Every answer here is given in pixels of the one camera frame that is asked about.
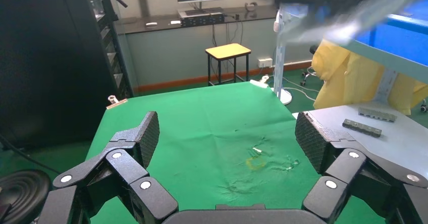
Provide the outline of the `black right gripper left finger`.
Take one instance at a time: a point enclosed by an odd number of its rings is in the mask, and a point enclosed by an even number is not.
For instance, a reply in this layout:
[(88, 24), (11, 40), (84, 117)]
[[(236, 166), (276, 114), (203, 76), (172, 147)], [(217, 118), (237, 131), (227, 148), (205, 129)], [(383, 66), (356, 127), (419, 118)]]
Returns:
[(147, 170), (159, 134), (154, 111), (137, 127), (116, 132), (101, 153), (54, 179), (38, 222), (90, 223), (113, 198), (138, 223), (162, 223), (178, 212), (176, 199)]

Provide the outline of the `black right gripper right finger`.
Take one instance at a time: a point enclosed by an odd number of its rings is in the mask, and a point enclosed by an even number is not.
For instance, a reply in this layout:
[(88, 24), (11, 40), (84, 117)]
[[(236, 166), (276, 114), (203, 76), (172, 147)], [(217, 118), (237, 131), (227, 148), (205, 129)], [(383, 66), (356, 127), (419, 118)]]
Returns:
[(345, 120), (343, 126), (327, 128), (307, 111), (297, 116), (296, 141), (320, 174), (302, 209), (334, 223), (355, 196), (386, 223), (427, 223), (427, 178), (366, 149), (349, 133), (361, 124)]

